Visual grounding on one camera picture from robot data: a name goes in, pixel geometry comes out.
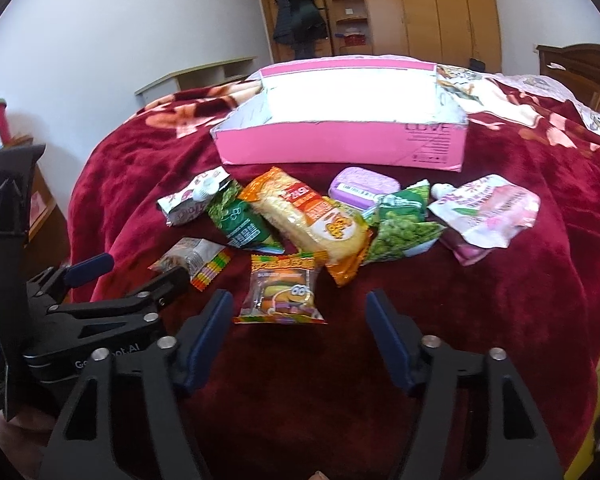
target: chick logo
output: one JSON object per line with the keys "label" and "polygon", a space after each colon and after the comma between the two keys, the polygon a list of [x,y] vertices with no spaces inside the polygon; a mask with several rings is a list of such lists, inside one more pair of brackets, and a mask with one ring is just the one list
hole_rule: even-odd
{"label": "chick logo", "polygon": [[344,229],[351,225],[353,225],[353,220],[351,220],[351,218],[344,216],[341,213],[337,213],[336,216],[333,217],[333,220],[326,225],[326,228],[329,234],[336,238],[336,240],[342,240]]}

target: wooden wardrobe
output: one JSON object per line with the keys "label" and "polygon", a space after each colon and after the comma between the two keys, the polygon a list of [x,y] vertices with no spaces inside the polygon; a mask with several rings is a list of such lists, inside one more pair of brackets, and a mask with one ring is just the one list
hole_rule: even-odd
{"label": "wooden wardrobe", "polygon": [[[292,59],[288,47],[276,44],[274,0],[262,0],[274,60]],[[330,24],[331,37],[316,45],[318,56],[341,54],[334,24],[333,0],[316,0]],[[496,0],[364,0],[368,45],[373,54],[398,54],[468,67],[481,60],[487,72],[502,70],[502,47]]]}

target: barcode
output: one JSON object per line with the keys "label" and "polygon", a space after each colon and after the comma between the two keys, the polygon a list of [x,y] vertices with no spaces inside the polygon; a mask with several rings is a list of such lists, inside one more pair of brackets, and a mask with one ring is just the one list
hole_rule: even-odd
{"label": "barcode", "polygon": [[340,191],[346,191],[347,193],[351,193],[353,195],[357,195],[361,198],[366,198],[368,200],[376,199],[376,195],[374,195],[373,193],[366,191],[364,189],[350,186],[349,184],[338,184],[337,189],[339,189]]}

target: blue gripper pad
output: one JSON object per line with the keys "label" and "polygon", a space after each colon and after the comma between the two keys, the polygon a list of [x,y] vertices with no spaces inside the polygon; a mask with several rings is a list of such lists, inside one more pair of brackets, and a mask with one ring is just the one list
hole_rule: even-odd
{"label": "blue gripper pad", "polygon": [[428,367],[420,359],[422,333],[413,319],[396,312],[383,290],[366,296],[366,323],[395,386],[409,393],[427,381]]}
{"label": "blue gripper pad", "polygon": [[216,290],[198,316],[184,322],[176,338],[180,346],[171,369],[176,386],[190,394],[206,384],[234,316],[234,297]]}
{"label": "blue gripper pad", "polygon": [[77,288],[111,272],[113,265],[113,256],[109,253],[98,254],[98,256],[68,267],[64,274],[64,284],[69,288]]}

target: white bottle cap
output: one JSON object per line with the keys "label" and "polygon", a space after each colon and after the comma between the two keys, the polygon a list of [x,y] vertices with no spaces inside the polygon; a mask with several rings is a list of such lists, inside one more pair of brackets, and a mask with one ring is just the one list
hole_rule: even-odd
{"label": "white bottle cap", "polygon": [[457,187],[453,187],[451,184],[434,184],[431,188],[431,196],[434,200],[440,200],[443,196],[453,193]]}
{"label": "white bottle cap", "polygon": [[192,197],[196,202],[205,202],[212,198],[219,190],[220,185],[217,180],[206,178],[193,190]]}

